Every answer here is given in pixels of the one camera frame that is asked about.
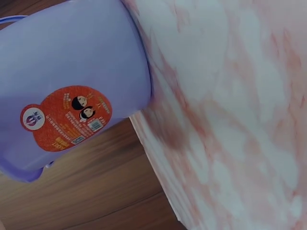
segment barcode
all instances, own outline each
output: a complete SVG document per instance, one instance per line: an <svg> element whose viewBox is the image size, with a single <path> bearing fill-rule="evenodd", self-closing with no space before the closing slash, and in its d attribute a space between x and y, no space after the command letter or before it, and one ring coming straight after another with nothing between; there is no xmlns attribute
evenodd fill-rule
<svg viewBox="0 0 307 230"><path fill-rule="evenodd" d="M99 121L99 119L96 119L89 123L88 126L93 132L96 132L103 127L103 124Z"/></svg>
<svg viewBox="0 0 307 230"><path fill-rule="evenodd" d="M80 142L82 142L85 139L84 136L79 136L78 138L76 138L75 140L72 141L72 144L77 145Z"/></svg>

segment container handle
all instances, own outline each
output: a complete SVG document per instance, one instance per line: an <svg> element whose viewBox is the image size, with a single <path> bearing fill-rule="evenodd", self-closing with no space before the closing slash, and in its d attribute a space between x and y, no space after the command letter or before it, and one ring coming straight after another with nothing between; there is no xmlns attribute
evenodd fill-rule
<svg viewBox="0 0 307 230"><path fill-rule="evenodd" d="M14 16L0 18L0 24L14 23L14 22L19 21L19 20L26 18L26 17L27 17L26 15L14 15Z"/></svg>

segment cartoon boy face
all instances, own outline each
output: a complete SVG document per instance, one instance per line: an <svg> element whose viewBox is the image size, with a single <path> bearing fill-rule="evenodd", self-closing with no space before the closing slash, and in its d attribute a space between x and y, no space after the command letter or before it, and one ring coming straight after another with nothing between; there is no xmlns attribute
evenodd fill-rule
<svg viewBox="0 0 307 230"><path fill-rule="evenodd" d="M84 96L74 97L71 101L71 106L74 110L82 110L87 105L87 99Z"/></svg>
<svg viewBox="0 0 307 230"><path fill-rule="evenodd" d="M86 97L78 96L77 99L78 99L80 105L82 105L83 107L86 107L86 104L87 104L87 99L86 99Z"/></svg>

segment purple lid rim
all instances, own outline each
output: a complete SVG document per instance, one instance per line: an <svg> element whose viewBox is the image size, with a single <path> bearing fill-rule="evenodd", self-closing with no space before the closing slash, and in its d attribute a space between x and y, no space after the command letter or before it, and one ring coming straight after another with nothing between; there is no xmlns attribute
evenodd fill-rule
<svg viewBox="0 0 307 230"><path fill-rule="evenodd" d="M0 171L10 178L17 180L19 182L30 183L36 181L43 173L44 168L40 168L35 171L28 171L23 169L18 169L11 165L3 157L0 158Z"/></svg>

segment purple plastic container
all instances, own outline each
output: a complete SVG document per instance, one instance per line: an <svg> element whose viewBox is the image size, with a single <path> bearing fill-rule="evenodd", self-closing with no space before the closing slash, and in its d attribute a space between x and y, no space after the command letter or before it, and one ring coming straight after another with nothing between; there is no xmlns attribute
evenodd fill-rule
<svg viewBox="0 0 307 230"><path fill-rule="evenodd" d="M32 182L45 165L144 108L145 52L119 0L71 0L0 31L0 170Z"/></svg>

